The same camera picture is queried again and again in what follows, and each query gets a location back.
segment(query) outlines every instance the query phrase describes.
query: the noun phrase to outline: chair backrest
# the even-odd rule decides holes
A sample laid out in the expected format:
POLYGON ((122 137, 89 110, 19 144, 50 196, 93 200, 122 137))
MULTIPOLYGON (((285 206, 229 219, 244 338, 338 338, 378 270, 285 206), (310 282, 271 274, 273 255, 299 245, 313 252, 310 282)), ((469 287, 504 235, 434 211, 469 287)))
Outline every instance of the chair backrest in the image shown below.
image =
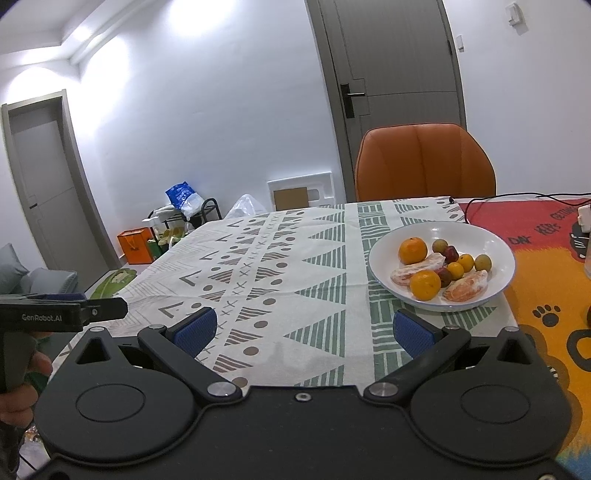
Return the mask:
POLYGON ((454 124, 400 125, 367 132, 355 170, 359 202, 496 194, 495 171, 480 145, 454 124))

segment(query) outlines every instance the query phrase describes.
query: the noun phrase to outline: door handle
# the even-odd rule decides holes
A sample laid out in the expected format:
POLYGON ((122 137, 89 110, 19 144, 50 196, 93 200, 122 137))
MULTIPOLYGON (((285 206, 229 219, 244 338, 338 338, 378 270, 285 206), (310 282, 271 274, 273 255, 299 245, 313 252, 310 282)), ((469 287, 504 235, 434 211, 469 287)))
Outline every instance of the door handle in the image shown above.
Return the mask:
POLYGON ((353 100, 355 97, 364 97, 365 92, 351 93, 348 83, 341 83, 340 93, 343 96, 343 106, 345 107, 345 117, 355 118, 355 110, 353 108, 353 100))

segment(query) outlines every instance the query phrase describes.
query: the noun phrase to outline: metal screw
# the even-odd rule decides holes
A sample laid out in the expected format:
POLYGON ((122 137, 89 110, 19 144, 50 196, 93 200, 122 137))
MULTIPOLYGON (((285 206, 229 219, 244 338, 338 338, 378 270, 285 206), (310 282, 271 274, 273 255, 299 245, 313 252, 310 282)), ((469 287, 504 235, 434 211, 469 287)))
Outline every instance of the metal screw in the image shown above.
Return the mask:
POLYGON ((230 382, 215 382, 208 386, 207 393, 214 397, 229 397, 238 387, 230 382))
POLYGON ((393 397, 398 393, 398 387, 390 382, 378 382, 369 386, 369 393, 376 397, 393 397))
POLYGON ((312 400, 312 395, 309 393, 298 393, 295 395, 295 399, 297 401, 310 401, 312 400))

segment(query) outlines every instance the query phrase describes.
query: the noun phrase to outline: tablecloth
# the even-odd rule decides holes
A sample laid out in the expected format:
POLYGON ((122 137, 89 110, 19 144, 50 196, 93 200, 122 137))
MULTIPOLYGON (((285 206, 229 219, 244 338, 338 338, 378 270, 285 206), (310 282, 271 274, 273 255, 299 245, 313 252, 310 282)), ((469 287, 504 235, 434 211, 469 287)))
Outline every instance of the tablecloth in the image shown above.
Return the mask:
POLYGON ((558 460, 591 480, 591 280, 583 269, 589 234, 581 231, 577 208, 549 200, 486 202, 473 204, 468 219, 502 237, 515 254, 505 296, 556 372, 573 413, 558 460))
MULTIPOLYGON (((236 385, 364 388, 410 360, 392 334, 402 303, 369 272, 369 251, 395 228, 433 220, 463 212, 445 197, 208 222, 121 290, 129 314, 105 326, 134 335, 209 306, 217 334, 197 359, 236 385)), ((467 312, 417 313, 473 335, 515 325, 503 295, 467 312)))

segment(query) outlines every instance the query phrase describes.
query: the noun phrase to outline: white bowl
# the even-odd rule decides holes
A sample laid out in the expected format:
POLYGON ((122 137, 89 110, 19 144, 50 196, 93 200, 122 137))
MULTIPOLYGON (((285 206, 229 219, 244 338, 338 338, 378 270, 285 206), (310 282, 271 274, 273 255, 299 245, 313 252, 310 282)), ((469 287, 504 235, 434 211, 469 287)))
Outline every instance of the white bowl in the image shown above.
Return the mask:
POLYGON ((400 300, 431 312, 461 312, 473 309, 502 292, 515 274, 515 257, 509 246, 494 233, 475 225, 458 222, 425 222, 398 228, 383 236, 369 253, 369 267, 384 288, 400 300), (457 252, 470 254, 476 258, 480 254, 488 255, 492 260, 492 270, 488 277, 486 290, 471 301, 457 303, 447 301, 441 295, 443 289, 432 300, 417 300, 410 288, 396 285, 390 280, 390 274, 404 265, 398 258, 400 244, 412 236, 422 238, 427 244, 429 254, 431 245, 437 238, 443 238, 457 252))

